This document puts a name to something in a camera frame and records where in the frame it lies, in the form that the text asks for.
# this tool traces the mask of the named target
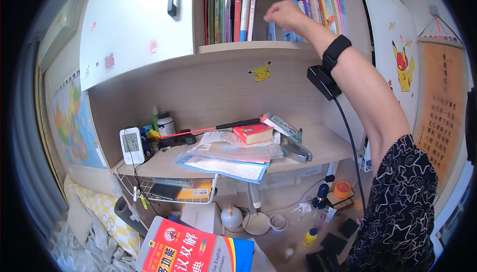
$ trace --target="yellow bottle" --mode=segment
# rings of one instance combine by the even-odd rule
[[[303,239],[303,246],[310,247],[313,245],[313,242],[318,238],[318,230],[316,228],[310,229],[309,232],[306,233],[305,238]]]

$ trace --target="hand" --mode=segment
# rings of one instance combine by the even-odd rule
[[[276,2],[268,9],[263,17],[266,22],[275,22],[286,30],[292,30],[302,36],[300,27],[309,18],[295,4],[289,0]]]

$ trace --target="map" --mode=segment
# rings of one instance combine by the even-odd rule
[[[92,127],[86,92],[81,92],[79,77],[69,80],[51,99],[61,149],[69,163],[106,168]]]

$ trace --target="lamp base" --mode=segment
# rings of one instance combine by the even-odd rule
[[[242,226],[245,231],[254,236],[260,236],[266,233],[269,228],[270,217],[265,213],[257,212],[257,214],[247,214],[243,218]]]

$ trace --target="sleeve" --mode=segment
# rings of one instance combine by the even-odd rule
[[[434,263],[437,176],[411,135],[400,138],[384,157],[367,212],[348,259],[359,271],[427,271]]]

